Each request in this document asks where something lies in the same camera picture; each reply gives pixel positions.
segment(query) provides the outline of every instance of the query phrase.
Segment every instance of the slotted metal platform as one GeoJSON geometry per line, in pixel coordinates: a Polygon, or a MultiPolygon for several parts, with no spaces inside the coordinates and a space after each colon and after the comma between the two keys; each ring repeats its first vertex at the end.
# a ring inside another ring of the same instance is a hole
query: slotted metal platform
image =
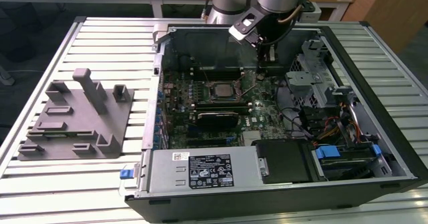
{"type": "MultiPolygon", "coordinates": [[[[136,181],[119,180],[119,170],[140,162],[145,131],[157,24],[202,24],[193,19],[87,18],[74,23],[59,51],[0,148],[0,221],[7,223],[145,223],[123,196],[136,181]],[[136,89],[126,141],[118,159],[19,161],[26,140],[49,100],[53,80],[69,88],[75,68],[90,68],[105,88],[126,84],[136,89]]],[[[426,165],[428,164],[428,92],[371,29],[359,23],[328,23],[394,120],[426,165]]],[[[343,82],[346,76],[337,67],[343,82]]],[[[201,220],[196,223],[427,223],[428,185],[390,194],[360,207],[201,220]]]]}

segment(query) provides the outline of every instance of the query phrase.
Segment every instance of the metal bracket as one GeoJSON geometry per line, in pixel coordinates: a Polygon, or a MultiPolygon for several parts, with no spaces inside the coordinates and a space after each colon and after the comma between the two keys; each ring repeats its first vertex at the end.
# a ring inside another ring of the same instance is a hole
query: metal bracket
{"type": "Polygon", "coordinates": [[[148,150],[144,150],[144,152],[142,152],[142,164],[141,164],[141,166],[138,166],[140,167],[140,191],[149,191],[149,170],[150,170],[150,168],[149,168],[149,166],[150,166],[150,159],[152,159],[152,155],[153,155],[153,152],[152,152],[152,150],[150,149],[148,149],[148,150]]]}
{"type": "Polygon", "coordinates": [[[153,41],[158,43],[158,40],[169,33],[168,24],[157,24],[153,27],[153,41]]]}
{"type": "Polygon", "coordinates": [[[267,163],[267,159],[265,158],[259,158],[260,160],[260,164],[259,164],[259,166],[260,166],[260,174],[261,174],[261,176],[269,176],[269,169],[268,169],[268,163],[267,163]]]}
{"type": "Polygon", "coordinates": [[[291,71],[287,73],[288,82],[295,86],[308,86],[316,83],[323,83],[323,78],[317,73],[305,71],[291,71]]]}
{"type": "Polygon", "coordinates": [[[276,48],[275,48],[275,45],[272,45],[271,49],[269,49],[269,61],[271,62],[276,61],[276,48]]]}
{"type": "Polygon", "coordinates": [[[351,86],[340,86],[337,88],[335,87],[328,87],[325,90],[324,94],[327,96],[327,104],[335,104],[335,96],[339,95],[348,95],[354,91],[351,86]]]}

